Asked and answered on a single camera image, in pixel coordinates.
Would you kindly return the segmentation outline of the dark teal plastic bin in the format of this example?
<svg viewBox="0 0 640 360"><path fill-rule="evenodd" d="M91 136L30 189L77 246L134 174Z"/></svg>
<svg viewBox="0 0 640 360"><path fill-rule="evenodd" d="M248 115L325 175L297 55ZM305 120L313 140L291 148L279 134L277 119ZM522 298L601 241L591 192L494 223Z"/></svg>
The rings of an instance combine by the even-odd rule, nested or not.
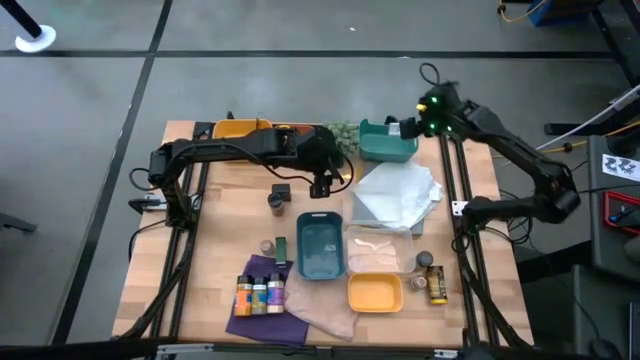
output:
<svg viewBox="0 0 640 360"><path fill-rule="evenodd" d="M297 265L304 279L333 280L345 274L342 225L336 212L307 212L297 218Z"/></svg>

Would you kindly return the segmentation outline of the light teal plastic bin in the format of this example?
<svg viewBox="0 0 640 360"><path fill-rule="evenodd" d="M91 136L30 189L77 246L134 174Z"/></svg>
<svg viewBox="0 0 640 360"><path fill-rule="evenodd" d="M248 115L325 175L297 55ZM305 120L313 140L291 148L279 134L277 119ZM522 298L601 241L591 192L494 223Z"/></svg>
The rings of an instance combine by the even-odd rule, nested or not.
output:
<svg viewBox="0 0 640 360"><path fill-rule="evenodd" d="M374 124L363 119L359 124L359 155L370 162L407 162L418 150L416 138L403 140L389 136L389 124Z"/></svg>

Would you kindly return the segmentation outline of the black stand foot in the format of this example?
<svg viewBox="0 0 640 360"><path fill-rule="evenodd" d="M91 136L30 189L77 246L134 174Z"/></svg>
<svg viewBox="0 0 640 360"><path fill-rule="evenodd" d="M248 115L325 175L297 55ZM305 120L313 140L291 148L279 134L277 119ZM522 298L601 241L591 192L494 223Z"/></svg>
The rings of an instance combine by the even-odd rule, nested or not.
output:
<svg viewBox="0 0 640 360"><path fill-rule="evenodd" d="M25 233L33 233L37 225L0 212L0 230L15 229Z"/></svg>

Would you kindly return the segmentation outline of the white crumpled sheet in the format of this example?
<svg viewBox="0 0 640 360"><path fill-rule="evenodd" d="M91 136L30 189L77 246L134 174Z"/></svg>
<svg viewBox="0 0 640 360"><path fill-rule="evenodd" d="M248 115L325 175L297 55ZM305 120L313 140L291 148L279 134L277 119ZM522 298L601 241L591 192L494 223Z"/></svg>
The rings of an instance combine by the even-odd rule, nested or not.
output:
<svg viewBox="0 0 640 360"><path fill-rule="evenodd" d="M353 190L366 209L356 222L411 228L443 199L442 185L429 168L415 162L384 162L371 168Z"/></svg>

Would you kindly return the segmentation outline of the yellow-capped spice bottle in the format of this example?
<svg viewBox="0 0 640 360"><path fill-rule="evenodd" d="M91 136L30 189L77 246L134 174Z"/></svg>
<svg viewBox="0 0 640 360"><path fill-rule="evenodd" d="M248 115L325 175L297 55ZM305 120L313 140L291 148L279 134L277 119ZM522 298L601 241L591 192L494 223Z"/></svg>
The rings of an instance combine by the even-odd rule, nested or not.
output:
<svg viewBox="0 0 640 360"><path fill-rule="evenodd" d="M431 303L445 305L448 303L446 281L442 266L430 266L426 270L428 293Z"/></svg>

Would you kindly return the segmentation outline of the purple cloth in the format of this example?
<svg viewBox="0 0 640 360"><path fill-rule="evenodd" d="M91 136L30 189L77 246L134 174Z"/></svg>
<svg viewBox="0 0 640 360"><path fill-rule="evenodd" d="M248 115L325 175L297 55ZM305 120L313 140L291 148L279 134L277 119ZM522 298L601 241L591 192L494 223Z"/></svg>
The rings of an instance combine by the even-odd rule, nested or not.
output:
<svg viewBox="0 0 640 360"><path fill-rule="evenodd" d="M279 268L274 258L252 255L243 275L268 277L271 273L278 272L287 280L292 266L293 262L288 261L284 268ZM225 332L263 343L298 347L305 343L308 329L307 322L284 311L281 314L249 317L236 317L230 313Z"/></svg>

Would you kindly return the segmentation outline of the white printed sticker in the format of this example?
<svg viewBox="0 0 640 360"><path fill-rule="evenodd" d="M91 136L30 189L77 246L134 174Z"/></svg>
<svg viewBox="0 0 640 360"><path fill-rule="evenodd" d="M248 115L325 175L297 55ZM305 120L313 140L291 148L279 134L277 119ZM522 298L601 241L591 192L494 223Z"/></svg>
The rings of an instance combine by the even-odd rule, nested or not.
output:
<svg viewBox="0 0 640 360"><path fill-rule="evenodd" d="M640 161L603 154L602 172L607 175L640 182Z"/></svg>

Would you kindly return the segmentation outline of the large yellow plastic bin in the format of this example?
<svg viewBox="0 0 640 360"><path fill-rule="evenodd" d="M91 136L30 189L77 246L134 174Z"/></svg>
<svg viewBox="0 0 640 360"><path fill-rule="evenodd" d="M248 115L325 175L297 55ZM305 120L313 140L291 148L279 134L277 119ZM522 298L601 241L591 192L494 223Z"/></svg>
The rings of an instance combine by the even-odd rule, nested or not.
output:
<svg viewBox="0 0 640 360"><path fill-rule="evenodd" d="M213 139L244 137L255 130L272 128L267 119L223 119L213 128Z"/></svg>

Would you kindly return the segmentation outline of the black crossbar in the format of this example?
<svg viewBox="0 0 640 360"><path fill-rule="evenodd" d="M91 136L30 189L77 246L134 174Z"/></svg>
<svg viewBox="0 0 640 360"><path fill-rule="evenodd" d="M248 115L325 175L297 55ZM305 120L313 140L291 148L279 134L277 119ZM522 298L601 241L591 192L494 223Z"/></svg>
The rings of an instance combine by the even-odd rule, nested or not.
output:
<svg viewBox="0 0 640 360"><path fill-rule="evenodd" d="M120 339L42 346L0 346L0 360L127 360L187 353L278 353L337 360L349 355L421 356L434 360L504 360L483 347L463 350L433 348L238 345L231 343L176 343L171 338Z"/></svg>

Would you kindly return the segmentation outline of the green label spice bottle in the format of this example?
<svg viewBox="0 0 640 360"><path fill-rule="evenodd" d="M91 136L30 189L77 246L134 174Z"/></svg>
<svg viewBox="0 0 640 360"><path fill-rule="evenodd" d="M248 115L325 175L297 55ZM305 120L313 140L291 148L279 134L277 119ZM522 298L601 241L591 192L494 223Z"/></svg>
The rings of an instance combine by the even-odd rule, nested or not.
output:
<svg viewBox="0 0 640 360"><path fill-rule="evenodd" d="M252 314L265 315L267 313L268 302L268 279L266 277L256 277L252 286Z"/></svg>

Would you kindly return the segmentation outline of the dark side table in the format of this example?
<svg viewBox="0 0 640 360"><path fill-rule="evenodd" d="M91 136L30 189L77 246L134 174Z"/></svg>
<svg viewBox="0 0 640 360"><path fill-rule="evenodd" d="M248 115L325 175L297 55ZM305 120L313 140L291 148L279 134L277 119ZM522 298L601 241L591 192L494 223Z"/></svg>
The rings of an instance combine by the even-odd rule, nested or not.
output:
<svg viewBox="0 0 640 360"><path fill-rule="evenodd" d="M629 259L624 251L634 235L605 224L604 192L613 190L625 195L640 196L640 182L603 171L604 155L609 155L607 139L591 136L588 140L588 199L591 211L591 241L593 266L600 270L640 281L640 265Z"/></svg>

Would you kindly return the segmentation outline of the pole stand white base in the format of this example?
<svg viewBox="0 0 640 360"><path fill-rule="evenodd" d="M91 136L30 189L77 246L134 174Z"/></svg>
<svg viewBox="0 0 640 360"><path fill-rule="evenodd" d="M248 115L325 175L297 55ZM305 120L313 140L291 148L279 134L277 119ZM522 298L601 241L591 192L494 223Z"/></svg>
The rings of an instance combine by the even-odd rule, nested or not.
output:
<svg viewBox="0 0 640 360"><path fill-rule="evenodd" d="M0 0L0 7L24 30L27 37L17 36L14 46L22 53L34 54L47 50L56 40L56 30L38 23L17 0Z"/></svg>

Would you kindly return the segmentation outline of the black floor stand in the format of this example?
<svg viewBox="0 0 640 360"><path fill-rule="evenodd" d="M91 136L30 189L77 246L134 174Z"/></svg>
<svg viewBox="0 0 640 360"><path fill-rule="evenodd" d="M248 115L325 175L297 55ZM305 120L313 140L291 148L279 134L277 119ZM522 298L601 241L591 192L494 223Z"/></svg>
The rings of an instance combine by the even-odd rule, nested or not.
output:
<svg viewBox="0 0 640 360"><path fill-rule="evenodd" d="M593 19L630 89L640 86L640 9L633 0L605 0L604 8L593 12ZM640 95L631 96L621 105L621 109L612 109L584 127L569 123L547 123L544 133L553 136L565 133L590 136L617 130L624 132L624 127L635 122L638 116Z"/></svg>

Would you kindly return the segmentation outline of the clear plastic container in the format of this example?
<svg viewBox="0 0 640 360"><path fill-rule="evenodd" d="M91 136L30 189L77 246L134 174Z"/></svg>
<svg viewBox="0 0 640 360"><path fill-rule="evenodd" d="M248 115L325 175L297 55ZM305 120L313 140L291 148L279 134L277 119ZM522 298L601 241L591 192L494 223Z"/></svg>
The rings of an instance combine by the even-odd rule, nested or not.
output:
<svg viewBox="0 0 640 360"><path fill-rule="evenodd" d="M407 274L416 267L411 231L406 227L348 226L346 262L352 273Z"/></svg>

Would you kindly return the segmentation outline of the grey mat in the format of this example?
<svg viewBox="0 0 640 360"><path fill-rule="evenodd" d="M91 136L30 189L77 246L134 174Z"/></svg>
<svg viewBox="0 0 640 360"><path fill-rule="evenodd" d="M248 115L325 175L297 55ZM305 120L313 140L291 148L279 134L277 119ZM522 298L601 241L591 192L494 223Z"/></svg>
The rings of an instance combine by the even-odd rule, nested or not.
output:
<svg viewBox="0 0 640 360"><path fill-rule="evenodd" d="M356 182L359 182L369 172L375 169L379 165L378 162L364 162L356 169ZM357 195L352 194L352 218L351 220L356 224L361 225L387 225L387 222L379 221L369 208L358 198ZM421 219L413 227L410 228L412 236L417 238L423 234L424 219Z"/></svg>

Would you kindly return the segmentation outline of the beige cloth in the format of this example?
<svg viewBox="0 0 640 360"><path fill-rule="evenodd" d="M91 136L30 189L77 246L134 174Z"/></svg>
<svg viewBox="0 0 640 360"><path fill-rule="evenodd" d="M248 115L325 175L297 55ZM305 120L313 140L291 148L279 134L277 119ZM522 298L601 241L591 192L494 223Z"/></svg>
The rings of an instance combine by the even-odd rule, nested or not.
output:
<svg viewBox="0 0 640 360"><path fill-rule="evenodd" d="M345 341L355 336L358 314L348 302L348 277L309 280L296 270L285 284L285 310L319 330Z"/></svg>

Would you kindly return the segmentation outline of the blue box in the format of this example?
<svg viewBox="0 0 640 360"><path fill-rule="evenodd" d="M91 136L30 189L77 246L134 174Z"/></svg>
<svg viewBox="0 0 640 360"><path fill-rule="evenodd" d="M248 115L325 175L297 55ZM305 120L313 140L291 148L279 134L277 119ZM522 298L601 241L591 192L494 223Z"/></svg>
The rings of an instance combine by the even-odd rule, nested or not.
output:
<svg viewBox="0 0 640 360"><path fill-rule="evenodd" d="M527 17L536 27L561 25L585 19L598 4L592 0L534 0Z"/></svg>

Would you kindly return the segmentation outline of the red-framed tray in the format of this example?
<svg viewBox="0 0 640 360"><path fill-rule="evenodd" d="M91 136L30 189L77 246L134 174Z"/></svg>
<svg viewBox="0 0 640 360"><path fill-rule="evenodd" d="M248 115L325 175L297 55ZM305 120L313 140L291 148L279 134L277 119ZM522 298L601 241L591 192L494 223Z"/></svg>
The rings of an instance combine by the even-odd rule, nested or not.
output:
<svg viewBox="0 0 640 360"><path fill-rule="evenodd" d="M640 197L605 191L604 222L612 228L640 235Z"/></svg>

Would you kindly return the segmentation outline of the small yellow plastic bin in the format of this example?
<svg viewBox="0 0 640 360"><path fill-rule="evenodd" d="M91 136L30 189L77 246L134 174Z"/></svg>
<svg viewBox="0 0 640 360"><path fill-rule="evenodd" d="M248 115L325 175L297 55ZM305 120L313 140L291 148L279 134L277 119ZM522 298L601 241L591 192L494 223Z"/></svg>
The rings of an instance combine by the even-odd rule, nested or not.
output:
<svg viewBox="0 0 640 360"><path fill-rule="evenodd" d="M401 279L389 273L356 273L348 281L350 307L360 313L395 313L403 308Z"/></svg>

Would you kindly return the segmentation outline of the white rod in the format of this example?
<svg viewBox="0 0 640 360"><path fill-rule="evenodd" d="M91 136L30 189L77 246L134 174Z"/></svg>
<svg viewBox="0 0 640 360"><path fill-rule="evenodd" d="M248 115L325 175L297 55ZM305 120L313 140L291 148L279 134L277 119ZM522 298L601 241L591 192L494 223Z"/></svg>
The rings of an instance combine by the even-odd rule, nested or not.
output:
<svg viewBox="0 0 640 360"><path fill-rule="evenodd" d="M551 140L538 145L537 150L562 142L567 137L605 135L624 128L640 116L640 84L612 100L607 107L583 123L547 123L543 130Z"/></svg>

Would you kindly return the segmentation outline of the green succulent plant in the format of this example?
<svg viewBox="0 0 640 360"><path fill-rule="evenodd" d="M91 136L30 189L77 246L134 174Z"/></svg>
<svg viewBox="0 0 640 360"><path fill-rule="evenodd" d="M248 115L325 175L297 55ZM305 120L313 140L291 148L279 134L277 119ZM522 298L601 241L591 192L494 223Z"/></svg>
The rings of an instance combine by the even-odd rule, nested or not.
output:
<svg viewBox="0 0 640 360"><path fill-rule="evenodd" d="M336 140L336 146L345 155L351 156L359 150L359 126L348 121L333 121L325 124Z"/></svg>

